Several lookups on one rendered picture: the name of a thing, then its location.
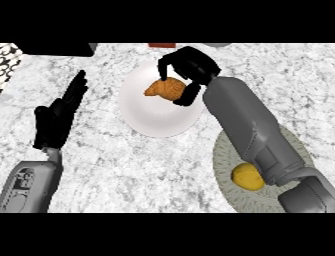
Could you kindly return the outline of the yellow round fruit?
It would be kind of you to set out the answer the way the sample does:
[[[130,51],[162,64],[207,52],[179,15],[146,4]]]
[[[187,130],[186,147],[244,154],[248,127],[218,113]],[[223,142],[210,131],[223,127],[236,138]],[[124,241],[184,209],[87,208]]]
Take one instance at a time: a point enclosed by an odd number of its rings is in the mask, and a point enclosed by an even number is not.
[[[264,180],[251,163],[241,163],[232,170],[232,182],[245,190],[257,191],[264,186]]]

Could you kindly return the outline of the grey round placemat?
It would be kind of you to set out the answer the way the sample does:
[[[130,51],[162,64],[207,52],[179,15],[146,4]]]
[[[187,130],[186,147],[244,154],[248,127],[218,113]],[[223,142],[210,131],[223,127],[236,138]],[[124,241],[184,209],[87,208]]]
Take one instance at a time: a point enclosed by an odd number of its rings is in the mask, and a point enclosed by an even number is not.
[[[278,196],[292,189],[298,182],[283,186],[264,185],[257,191],[241,188],[230,179],[233,168],[244,163],[224,132],[218,133],[213,148],[213,169],[220,192],[238,213],[283,213]]]

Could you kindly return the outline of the brown croissant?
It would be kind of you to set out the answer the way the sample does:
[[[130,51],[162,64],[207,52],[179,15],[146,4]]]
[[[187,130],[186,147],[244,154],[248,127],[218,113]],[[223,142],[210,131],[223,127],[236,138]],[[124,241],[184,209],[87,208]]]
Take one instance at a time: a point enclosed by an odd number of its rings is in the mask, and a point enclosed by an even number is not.
[[[186,85],[179,79],[168,77],[165,80],[156,80],[151,84],[143,95],[159,96],[162,99],[174,101],[180,98],[184,87]]]

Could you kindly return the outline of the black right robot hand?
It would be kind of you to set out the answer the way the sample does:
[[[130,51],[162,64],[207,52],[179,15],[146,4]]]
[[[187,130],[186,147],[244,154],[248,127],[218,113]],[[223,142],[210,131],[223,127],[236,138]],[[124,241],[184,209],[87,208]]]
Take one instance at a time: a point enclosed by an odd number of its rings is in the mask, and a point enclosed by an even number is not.
[[[180,98],[173,101],[176,105],[187,107],[195,101],[201,86],[208,85],[221,69],[210,56],[190,46],[184,46],[158,60],[158,73],[162,81],[167,80],[168,65],[173,66],[180,77],[190,80]]]

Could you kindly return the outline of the white round plate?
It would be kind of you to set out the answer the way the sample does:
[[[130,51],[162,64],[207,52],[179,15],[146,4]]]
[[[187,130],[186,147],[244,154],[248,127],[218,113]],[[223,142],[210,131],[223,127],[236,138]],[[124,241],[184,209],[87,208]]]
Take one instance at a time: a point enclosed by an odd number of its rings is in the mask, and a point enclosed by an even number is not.
[[[167,138],[183,133],[205,109],[199,91],[190,106],[183,107],[143,92],[159,79],[156,62],[143,62],[124,79],[118,94],[120,113],[134,131],[149,137]]]

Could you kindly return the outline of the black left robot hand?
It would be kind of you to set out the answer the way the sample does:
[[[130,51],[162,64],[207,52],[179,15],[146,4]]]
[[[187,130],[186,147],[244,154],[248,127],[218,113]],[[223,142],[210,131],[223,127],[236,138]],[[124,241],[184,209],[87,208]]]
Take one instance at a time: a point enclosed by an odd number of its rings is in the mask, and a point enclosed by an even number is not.
[[[38,106],[35,115],[35,149],[60,149],[71,131],[75,111],[80,107],[86,86],[86,71],[81,70],[69,82],[66,91],[60,98],[56,98],[49,107]]]

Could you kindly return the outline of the black appliance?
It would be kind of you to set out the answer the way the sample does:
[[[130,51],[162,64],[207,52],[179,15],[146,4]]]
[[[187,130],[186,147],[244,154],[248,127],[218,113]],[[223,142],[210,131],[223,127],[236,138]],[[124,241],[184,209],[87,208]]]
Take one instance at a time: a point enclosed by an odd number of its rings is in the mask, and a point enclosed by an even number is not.
[[[47,56],[91,57],[96,43],[16,43],[24,54]]]

